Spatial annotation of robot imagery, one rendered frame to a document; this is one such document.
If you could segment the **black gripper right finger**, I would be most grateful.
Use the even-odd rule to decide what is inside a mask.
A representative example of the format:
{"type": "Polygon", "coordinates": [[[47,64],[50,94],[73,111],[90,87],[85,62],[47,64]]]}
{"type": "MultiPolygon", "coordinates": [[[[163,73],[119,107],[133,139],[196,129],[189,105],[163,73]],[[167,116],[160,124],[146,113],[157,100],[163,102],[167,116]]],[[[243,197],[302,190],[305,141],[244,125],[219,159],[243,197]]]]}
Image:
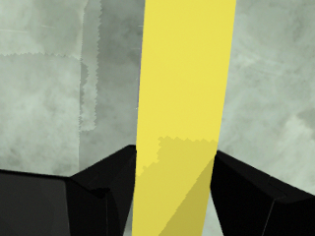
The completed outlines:
{"type": "Polygon", "coordinates": [[[211,197],[223,236],[315,236],[315,196],[217,149],[211,197]]]}

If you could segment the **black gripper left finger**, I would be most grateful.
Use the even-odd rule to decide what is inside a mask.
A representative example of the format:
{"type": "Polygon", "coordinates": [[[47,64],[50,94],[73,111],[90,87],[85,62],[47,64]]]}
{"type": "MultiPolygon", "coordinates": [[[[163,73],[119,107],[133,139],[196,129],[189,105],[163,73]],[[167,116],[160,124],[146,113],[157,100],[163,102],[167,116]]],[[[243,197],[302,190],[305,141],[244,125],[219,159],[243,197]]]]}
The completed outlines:
{"type": "Polygon", "coordinates": [[[0,236],[123,236],[136,159],[128,145],[70,177],[0,169],[0,236]]]}

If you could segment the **yellow bar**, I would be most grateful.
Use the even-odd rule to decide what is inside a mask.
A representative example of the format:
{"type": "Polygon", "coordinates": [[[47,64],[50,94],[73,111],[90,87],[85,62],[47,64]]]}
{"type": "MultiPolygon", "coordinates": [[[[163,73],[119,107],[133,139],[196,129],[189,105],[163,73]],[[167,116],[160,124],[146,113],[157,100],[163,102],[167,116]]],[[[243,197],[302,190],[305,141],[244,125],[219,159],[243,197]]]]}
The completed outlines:
{"type": "Polygon", "coordinates": [[[235,0],[146,0],[132,236],[202,236],[235,0]]]}

